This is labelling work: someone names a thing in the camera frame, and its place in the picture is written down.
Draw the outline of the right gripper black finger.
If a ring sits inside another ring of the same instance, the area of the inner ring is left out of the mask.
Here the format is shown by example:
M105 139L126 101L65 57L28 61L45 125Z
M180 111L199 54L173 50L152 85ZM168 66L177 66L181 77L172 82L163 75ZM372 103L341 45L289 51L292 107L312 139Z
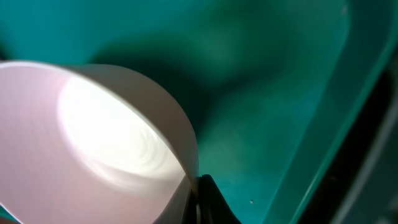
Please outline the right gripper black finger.
M198 181L198 202L201 223L241 224L231 211L212 176L205 174Z

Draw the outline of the pink bowl with food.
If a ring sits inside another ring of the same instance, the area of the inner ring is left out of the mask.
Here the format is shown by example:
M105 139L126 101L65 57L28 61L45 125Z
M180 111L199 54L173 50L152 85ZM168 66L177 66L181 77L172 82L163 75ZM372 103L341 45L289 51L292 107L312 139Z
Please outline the pink bowl with food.
M1 64L1 206L21 223L182 223L198 152L182 107L114 65Z

